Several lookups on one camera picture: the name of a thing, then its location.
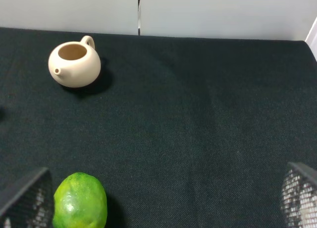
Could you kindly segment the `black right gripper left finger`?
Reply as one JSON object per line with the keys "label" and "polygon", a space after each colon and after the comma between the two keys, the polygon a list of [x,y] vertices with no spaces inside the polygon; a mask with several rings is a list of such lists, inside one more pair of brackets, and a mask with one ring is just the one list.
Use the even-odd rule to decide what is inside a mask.
{"label": "black right gripper left finger", "polygon": [[37,168],[0,192],[2,228],[51,228],[54,215],[52,175]]}

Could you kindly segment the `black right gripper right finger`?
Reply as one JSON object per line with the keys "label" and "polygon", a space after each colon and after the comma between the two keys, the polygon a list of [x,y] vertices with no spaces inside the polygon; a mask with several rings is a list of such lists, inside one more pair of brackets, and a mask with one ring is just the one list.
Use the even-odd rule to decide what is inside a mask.
{"label": "black right gripper right finger", "polygon": [[281,212],[287,228],[317,226],[317,171],[289,162],[281,189]]}

